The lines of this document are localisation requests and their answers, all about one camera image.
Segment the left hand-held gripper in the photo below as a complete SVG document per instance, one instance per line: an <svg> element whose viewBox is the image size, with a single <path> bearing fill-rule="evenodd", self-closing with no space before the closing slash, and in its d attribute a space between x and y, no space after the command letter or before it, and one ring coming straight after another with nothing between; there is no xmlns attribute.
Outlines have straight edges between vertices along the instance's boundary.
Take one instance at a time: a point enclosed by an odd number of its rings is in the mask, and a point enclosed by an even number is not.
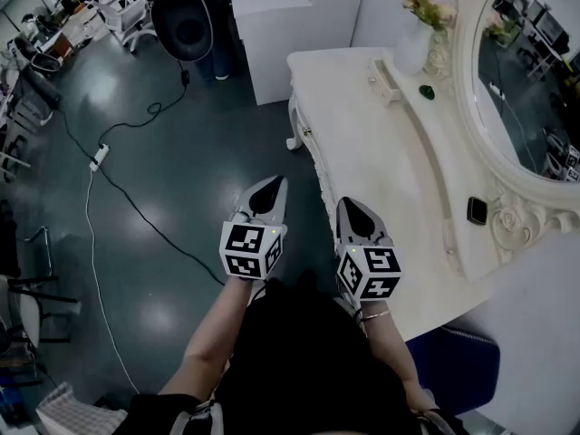
<svg viewBox="0 0 580 435"><path fill-rule="evenodd" d="M223 223L219 254L226 273L266 280L284 251L288 180L271 177L241 194L233 216Z"/></svg>

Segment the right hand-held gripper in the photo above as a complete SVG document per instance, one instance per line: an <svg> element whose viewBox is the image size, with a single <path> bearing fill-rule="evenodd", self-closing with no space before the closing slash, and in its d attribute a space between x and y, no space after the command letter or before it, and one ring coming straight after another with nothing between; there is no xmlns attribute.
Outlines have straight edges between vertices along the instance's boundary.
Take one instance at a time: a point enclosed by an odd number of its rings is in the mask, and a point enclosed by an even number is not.
<svg viewBox="0 0 580 435"><path fill-rule="evenodd" d="M402 271L382 219L360 201L342 197L336 226L340 255L336 279L341 296L349 305L386 302Z"/></svg>

